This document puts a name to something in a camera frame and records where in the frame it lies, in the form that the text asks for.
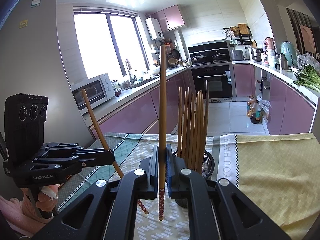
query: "water heater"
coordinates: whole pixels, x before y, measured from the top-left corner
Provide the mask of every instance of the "water heater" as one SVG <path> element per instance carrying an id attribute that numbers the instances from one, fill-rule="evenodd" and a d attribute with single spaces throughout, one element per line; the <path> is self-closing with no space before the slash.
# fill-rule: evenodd
<path id="1" fill-rule="evenodd" d="M 146 19 L 148 30 L 152 40 L 163 40 L 163 34 L 160 28 L 160 24 L 157 19 L 148 18 Z"/>

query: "white microwave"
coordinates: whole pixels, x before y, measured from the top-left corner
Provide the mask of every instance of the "white microwave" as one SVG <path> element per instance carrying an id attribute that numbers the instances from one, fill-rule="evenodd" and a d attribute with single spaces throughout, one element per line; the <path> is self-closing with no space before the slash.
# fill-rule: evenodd
<path id="1" fill-rule="evenodd" d="M 81 114 L 88 112 L 84 98 L 82 97 L 82 89 L 85 88 L 92 108 L 101 105 L 115 96 L 114 85 L 110 81 L 108 73 L 83 80 L 72 85 L 70 88 Z"/>

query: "white countertop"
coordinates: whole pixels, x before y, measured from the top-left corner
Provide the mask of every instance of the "white countertop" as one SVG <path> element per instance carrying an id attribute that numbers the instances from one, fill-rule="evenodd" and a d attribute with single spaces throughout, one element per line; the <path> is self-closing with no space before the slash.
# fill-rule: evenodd
<path id="1" fill-rule="evenodd" d="M 320 93 L 306 88 L 304 86 L 297 86 L 296 84 L 292 84 L 293 81 L 296 81 L 296 77 L 294 75 L 293 72 L 288 72 L 285 70 L 279 70 L 276 68 L 271 68 L 269 65 L 265 65 L 262 62 L 259 61 L 251 61 L 251 60 L 238 60 L 238 61 L 233 61 L 233 64 L 251 64 L 254 66 L 257 66 L 271 74 L 273 74 L 274 76 L 276 76 L 277 78 L 283 80 L 284 82 L 286 82 L 288 85 L 292 86 L 293 88 L 295 88 L 296 90 L 298 90 L 302 95 L 304 95 L 306 98 L 308 98 L 311 102 L 313 102 L 316 106 L 318 105 L 318 100 L 320 98 Z"/>
<path id="2" fill-rule="evenodd" d="M 181 72 L 187 70 L 187 67 L 179 67 L 171 70 L 167 70 L 167 79 L 180 74 Z M 144 93 L 145 91 L 150 90 L 151 88 L 155 87 L 156 85 L 160 84 L 160 77 L 152 80 L 140 87 L 127 89 L 121 91 L 119 96 L 115 96 L 108 100 L 107 102 L 95 107 L 93 109 L 94 115 L 96 116 L 97 120 L 105 117 L 107 114 L 111 113 L 118 107 L 124 105 L 125 103 L 129 102 L 130 100 L 134 99 L 135 97 L 139 96 L 140 94 Z M 91 118 L 89 113 L 83 115 L 83 119 L 87 127 L 92 125 Z"/>

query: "camera lens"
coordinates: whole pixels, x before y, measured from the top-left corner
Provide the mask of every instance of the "camera lens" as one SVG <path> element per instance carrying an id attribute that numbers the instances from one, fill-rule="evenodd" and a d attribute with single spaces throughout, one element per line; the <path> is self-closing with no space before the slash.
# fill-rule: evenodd
<path id="1" fill-rule="evenodd" d="M 40 116 L 44 117 L 44 115 L 45 115 L 45 107 L 42 106 L 41 109 L 40 109 Z"/>
<path id="2" fill-rule="evenodd" d="M 38 106 L 33 105 L 30 109 L 30 119 L 35 120 L 38 116 Z"/>
<path id="3" fill-rule="evenodd" d="M 21 121 L 24 121 L 26 117 L 27 117 L 27 109 L 25 106 L 23 106 L 20 108 L 20 111 L 19 111 L 19 119 Z"/>

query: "floor tile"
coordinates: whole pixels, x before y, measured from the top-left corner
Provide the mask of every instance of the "floor tile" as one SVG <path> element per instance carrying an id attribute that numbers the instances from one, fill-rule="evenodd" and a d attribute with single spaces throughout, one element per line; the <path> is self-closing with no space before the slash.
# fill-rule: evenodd
<path id="1" fill-rule="evenodd" d="M 209 108 L 208 132 L 230 132 L 230 108 Z"/>
<path id="2" fill-rule="evenodd" d="M 209 103 L 209 108 L 229 108 L 229 102 Z"/>
<path id="3" fill-rule="evenodd" d="M 229 134 L 228 132 L 208 132 L 207 136 L 222 136 L 222 135 L 226 135 Z"/>
<path id="4" fill-rule="evenodd" d="M 266 132 L 236 132 L 235 134 L 243 134 L 243 135 L 266 135 Z"/>
<path id="5" fill-rule="evenodd" d="M 264 132 L 262 123 L 253 124 L 246 115 L 244 107 L 230 107 L 230 133 Z"/>
<path id="6" fill-rule="evenodd" d="M 230 107 L 247 107 L 247 102 L 230 102 Z"/>

